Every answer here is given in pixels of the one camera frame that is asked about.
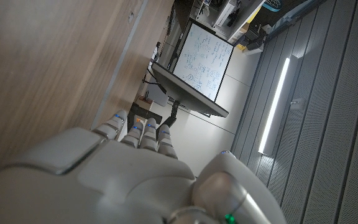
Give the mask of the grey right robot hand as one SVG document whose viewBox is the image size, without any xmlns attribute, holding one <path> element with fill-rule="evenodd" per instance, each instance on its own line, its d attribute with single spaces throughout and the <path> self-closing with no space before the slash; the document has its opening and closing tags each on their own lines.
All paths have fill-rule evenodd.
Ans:
<svg viewBox="0 0 358 224">
<path fill-rule="evenodd" d="M 285 223 L 266 186 L 231 152 L 194 175 L 168 126 L 116 112 L 71 128 L 0 168 L 0 223 Z"/>
</svg>

